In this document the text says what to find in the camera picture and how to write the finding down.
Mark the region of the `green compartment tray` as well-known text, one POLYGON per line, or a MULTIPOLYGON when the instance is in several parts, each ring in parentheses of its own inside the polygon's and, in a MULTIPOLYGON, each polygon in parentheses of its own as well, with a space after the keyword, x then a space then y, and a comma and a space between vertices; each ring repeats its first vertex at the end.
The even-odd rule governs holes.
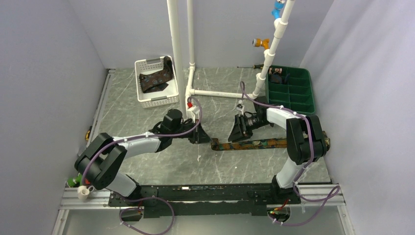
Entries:
POLYGON ((285 84, 270 83, 267 72, 265 91, 268 103, 282 105, 307 116, 313 115, 315 102, 309 71, 303 68, 277 65, 272 65, 269 68, 282 68, 285 84))

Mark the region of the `colourful patterned tie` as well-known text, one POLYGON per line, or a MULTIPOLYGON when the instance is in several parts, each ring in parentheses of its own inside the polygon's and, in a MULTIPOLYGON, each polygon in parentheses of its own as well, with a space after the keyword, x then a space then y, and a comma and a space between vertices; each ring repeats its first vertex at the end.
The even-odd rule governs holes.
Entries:
POLYGON ((259 140, 245 140, 237 142, 220 142, 217 138, 213 138, 210 142, 210 147, 214 151, 287 148, 287 139, 270 138, 259 140))

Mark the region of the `yellow black tape measure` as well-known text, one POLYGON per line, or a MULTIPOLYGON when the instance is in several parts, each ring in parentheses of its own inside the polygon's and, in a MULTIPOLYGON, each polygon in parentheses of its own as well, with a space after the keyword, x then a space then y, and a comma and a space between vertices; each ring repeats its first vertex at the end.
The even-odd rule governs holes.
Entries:
POLYGON ((88 130, 85 134, 85 140, 88 141, 90 138, 91 130, 88 130))

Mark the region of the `white perforated plastic basket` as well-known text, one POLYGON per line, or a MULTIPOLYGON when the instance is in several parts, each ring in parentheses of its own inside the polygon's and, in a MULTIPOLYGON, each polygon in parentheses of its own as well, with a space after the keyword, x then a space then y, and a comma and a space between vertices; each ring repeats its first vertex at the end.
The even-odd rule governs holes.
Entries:
POLYGON ((134 63, 137 99, 143 108, 179 102, 178 85, 171 56, 134 63))

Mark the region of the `blue nozzle fitting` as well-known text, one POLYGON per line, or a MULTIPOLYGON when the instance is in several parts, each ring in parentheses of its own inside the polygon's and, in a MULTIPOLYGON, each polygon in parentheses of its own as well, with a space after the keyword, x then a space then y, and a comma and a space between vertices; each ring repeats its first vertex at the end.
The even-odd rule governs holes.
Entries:
POLYGON ((275 0, 274 8, 271 12, 275 19, 280 18, 280 12, 284 8, 286 1, 285 0, 275 0))

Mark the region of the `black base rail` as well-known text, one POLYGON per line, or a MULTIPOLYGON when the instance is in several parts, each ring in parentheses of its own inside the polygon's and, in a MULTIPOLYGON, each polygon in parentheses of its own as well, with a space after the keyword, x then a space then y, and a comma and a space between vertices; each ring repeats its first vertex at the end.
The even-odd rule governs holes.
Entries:
POLYGON ((277 183, 213 184, 213 185, 143 185, 140 202, 126 202, 111 192, 109 207, 143 209, 144 218, 185 215, 250 214, 266 216, 274 207, 299 205, 300 198, 292 189, 277 183))

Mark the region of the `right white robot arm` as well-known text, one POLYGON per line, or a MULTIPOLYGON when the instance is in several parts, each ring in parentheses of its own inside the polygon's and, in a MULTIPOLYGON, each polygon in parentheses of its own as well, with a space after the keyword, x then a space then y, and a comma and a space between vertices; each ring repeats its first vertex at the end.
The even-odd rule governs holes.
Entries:
POLYGON ((270 198, 282 203, 296 189, 302 174, 315 160, 327 153, 325 136, 317 116, 305 116, 282 106, 258 106, 249 116, 236 115, 228 141, 249 139, 253 130, 265 125, 277 125, 286 131, 288 159, 272 179, 270 198))

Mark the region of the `dark brown patterned tie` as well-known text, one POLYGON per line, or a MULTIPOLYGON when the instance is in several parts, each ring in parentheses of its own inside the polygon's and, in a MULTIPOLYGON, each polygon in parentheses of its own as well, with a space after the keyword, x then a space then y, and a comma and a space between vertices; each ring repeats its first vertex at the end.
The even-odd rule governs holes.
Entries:
POLYGON ((173 79, 173 64, 170 57, 163 58, 163 69, 151 74, 139 74, 140 87, 143 93, 163 91, 168 87, 168 81, 173 79))

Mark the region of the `white PVC pipe frame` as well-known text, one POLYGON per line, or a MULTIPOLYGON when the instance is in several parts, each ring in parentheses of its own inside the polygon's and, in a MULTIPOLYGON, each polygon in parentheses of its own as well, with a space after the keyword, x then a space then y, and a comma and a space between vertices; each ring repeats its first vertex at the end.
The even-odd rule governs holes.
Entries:
POLYGON ((188 0, 186 1, 187 36, 189 52, 189 76, 184 81, 183 56, 179 26, 179 4, 167 1, 174 69, 179 92, 180 110, 187 116, 187 100, 195 95, 241 98, 240 93, 205 91, 193 88, 195 70, 202 67, 237 66, 250 60, 240 44, 253 30, 268 25, 272 31, 269 49, 264 50, 264 68, 256 75, 255 89, 249 97, 256 98, 265 83, 266 69, 270 67, 276 50, 284 36, 295 1, 286 0, 280 18, 271 14, 274 2, 262 7, 262 0, 188 0))

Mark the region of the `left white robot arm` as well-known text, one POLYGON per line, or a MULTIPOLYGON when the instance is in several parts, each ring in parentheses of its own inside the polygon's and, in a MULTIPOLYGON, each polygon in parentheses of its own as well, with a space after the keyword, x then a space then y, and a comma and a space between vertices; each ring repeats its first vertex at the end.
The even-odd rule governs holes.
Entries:
POLYGON ((141 185, 119 169, 127 158, 146 153, 158 153, 169 147, 174 139, 187 139, 191 144, 209 143, 210 136, 200 120, 185 120, 181 111, 171 109, 149 131, 129 137, 112 137, 100 133, 76 160, 74 167, 81 174, 80 184, 95 189, 108 189, 121 195, 133 206, 142 198, 141 185))

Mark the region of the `white pipe coupling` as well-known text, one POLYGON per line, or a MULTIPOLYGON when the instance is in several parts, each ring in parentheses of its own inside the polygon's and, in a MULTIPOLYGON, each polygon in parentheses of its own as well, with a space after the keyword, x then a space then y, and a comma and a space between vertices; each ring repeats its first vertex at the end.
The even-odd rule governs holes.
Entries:
POLYGON ((86 201, 90 194, 90 190, 86 186, 79 186, 77 188, 77 197, 81 201, 86 201))

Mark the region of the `rolled dark tie in tray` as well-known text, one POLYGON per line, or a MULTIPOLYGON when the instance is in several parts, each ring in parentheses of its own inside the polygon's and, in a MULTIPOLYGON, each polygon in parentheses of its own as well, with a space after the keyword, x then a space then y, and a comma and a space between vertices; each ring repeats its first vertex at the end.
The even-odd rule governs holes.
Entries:
POLYGON ((282 76, 282 68, 269 68, 268 80, 274 84, 285 84, 285 77, 282 76))

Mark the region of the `green pipe fitting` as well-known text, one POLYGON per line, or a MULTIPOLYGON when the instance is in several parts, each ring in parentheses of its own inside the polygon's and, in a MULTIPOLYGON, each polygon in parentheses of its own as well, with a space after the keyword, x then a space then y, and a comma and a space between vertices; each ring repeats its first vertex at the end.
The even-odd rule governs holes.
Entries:
POLYGON ((82 178, 82 175, 80 173, 78 173, 76 177, 68 178, 66 181, 66 186, 69 188, 79 187, 81 178, 82 178))

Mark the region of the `orange nozzle fitting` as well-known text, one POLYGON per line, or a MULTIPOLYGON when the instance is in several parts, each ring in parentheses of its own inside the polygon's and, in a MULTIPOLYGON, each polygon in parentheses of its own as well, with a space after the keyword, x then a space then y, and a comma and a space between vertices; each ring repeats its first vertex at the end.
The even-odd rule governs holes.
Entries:
POLYGON ((254 38, 252 44, 254 47, 263 47, 265 50, 269 49, 269 41, 270 39, 260 39, 254 38))

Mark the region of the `black yellow screwdriver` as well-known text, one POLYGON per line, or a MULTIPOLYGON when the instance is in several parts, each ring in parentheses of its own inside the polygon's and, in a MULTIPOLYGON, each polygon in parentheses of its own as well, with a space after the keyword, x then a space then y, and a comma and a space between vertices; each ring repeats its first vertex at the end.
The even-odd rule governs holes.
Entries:
POLYGON ((252 65, 252 66, 237 66, 237 68, 253 68, 253 69, 262 69, 263 68, 263 64, 259 64, 259 65, 252 65))

